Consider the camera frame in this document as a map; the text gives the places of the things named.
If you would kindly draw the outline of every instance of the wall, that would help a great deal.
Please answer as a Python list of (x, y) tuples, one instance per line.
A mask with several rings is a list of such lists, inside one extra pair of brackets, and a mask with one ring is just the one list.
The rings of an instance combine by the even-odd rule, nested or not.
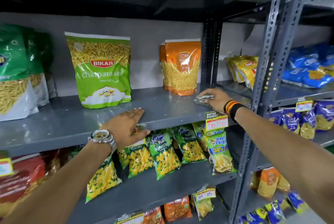
[[(3, 23), (33, 27), (48, 32), (54, 40), (52, 73), (59, 96), (77, 95), (74, 69), (65, 31), (82, 34), (129, 36), (131, 38), (130, 82), (132, 89), (162, 86), (159, 45), (165, 39), (201, 38), (202, 23), (150, 21), (135, 19), (0, 13)], [(264, 25), (224, 23), (219, 53), (217, 80), (231, 79), (225, 57), (239, 54), (258, 55), (262, 49)], [(293, 46), (328, 40), (329, 27), (298, 26)]]

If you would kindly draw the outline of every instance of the black wristband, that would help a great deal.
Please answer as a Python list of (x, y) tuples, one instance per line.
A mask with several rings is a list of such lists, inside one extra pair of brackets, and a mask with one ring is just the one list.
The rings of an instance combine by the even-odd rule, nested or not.
[(231, 108), (230, 117), (234, 122), (236, 122), (236, 120), (234, 119), (234, 117), (236, 116), (236, 111), (241, 107), (247, 108), (245, 105), (243, 105), (241, 103), (236, 103)]
[(229, 100), (225, 105), (224, 105), (224, 113), (226, 114), (226, 105), (231, 102), (231, 101), (234, 101), (233, 99)]

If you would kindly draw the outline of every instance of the person's left arm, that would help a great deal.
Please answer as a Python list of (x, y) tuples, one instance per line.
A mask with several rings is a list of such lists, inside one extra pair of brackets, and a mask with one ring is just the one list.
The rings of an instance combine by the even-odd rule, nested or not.
[[(143, 114), (141, 108), (124, 112), (100, 129), (108, 129), (114, 136), (117, 148), (123, 149), (150, 133), (144, 130), (132, 135)], [(109, 144), (90, 141), (71, 161), (20, 203), (1, 224), (66, 223), (88, 182), (110, 154)]]

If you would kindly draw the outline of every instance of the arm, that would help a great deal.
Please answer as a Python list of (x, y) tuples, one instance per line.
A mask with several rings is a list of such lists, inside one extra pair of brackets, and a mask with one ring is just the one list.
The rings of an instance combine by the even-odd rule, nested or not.
[[(143, 114), (141, 108), (124, 112), (103, 124), (101, 129), (108, 129), (113, 134), (118, 149), (124, 148), (150, 133), (144, 130), (131, 135)], [(108, 144), (90, 141), (71, 161), (19, 204), (1, 224), (21, 223), (23, 220), (27, 224), (66, 223), (87, 183), (110, 154), (111, 147)]]
[[(200, 95), (204, 94), (214, 95), (207, 103), (221, 112), (231, 100), (219, 89), (207, 89)], [(247, 108), (239, 108), (235, 120), (306, 203), (325, 222), (334, 223), (334, 155)]]

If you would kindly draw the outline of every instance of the person's left hand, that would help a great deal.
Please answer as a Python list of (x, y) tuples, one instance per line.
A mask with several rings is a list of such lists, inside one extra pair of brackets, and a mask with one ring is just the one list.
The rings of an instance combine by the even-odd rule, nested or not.
[(130, 146), (142, 140), (150, 133), (150, 130), (143, 130), (132, 135), (133, 130), (143, 114), (144, 110), (142, 110), (142, 108), (123, 112), (101, 125), (100, 129), (109, 130), (114, 136), (117, 148), (123, 149), (126, 146)]

